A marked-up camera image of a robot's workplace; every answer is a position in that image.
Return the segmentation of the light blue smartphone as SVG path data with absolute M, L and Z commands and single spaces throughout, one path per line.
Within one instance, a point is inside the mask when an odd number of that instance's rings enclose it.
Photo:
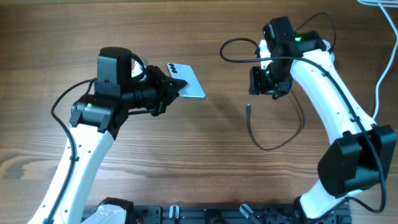
M 190 65 L 167 63 L 170 76 L 172 78 L 185 80 L 187 84 L 178 91 L 180 98 L 204 100 L 205 92 Z

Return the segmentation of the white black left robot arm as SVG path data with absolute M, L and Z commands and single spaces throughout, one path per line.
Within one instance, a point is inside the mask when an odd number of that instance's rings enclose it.
M 80 223 L 96 173 L 130 115 L 158 116 L 187 85 L 129 49 L 104 47 L 97 76 L 71 107 L 67 143 L 50 187 L 31 223 Z

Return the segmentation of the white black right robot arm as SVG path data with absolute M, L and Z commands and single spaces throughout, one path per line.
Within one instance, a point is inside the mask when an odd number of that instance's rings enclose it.
M 334 68 L 331 46 L 315 31 L 294 31 L 287 17 L 272 19 L 263 34 L 257 51 L 261 65 L 250 71 L 249 93 L 277 99 L 298 83 L 330 142 L 317 166 L 318 181 L 294 202 L 292 221 L 320 221 L 374 185 L 385 191 L 396 134 L 358 105 Z

